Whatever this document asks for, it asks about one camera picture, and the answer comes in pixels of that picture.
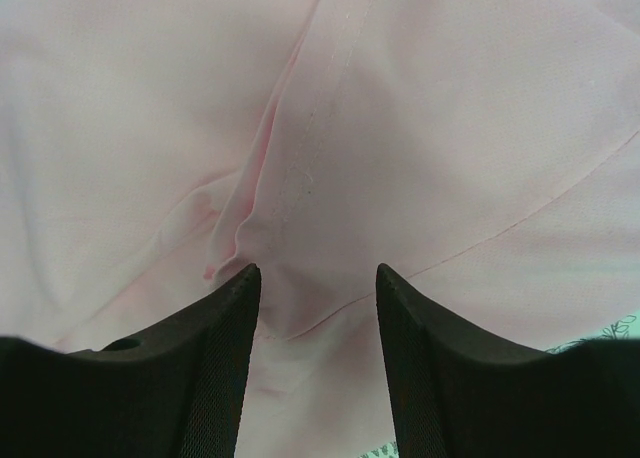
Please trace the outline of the pink t shirt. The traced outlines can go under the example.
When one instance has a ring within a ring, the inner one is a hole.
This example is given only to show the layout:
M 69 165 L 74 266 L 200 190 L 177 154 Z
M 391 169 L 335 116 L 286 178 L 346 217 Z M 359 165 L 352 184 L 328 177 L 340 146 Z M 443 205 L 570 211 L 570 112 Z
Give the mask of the pink t shirt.
M 1 0 L 1 330 L 104 346 L 258 265 L 242 457 L 392 418 L 386 263 L 535 348 L 639 308 L 639 0 Z

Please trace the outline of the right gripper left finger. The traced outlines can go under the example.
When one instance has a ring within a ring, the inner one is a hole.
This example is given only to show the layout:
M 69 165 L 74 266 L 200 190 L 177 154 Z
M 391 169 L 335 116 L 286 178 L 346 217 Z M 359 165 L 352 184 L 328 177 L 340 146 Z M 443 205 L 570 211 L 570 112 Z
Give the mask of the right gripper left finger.
M 209 296 L 100 351 L 1 341 L 5 457 L 230 457 L 257 324 L 249 265 Z

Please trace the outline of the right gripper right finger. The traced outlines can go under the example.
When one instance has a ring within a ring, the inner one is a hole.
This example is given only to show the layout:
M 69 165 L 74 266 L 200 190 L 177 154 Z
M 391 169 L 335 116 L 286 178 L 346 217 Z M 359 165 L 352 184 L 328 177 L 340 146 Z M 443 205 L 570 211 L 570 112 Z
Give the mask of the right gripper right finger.
M 376 306 L 403 457 L 635 457 L 639 344 L 550 354 L 496 336 L 387 265 Z

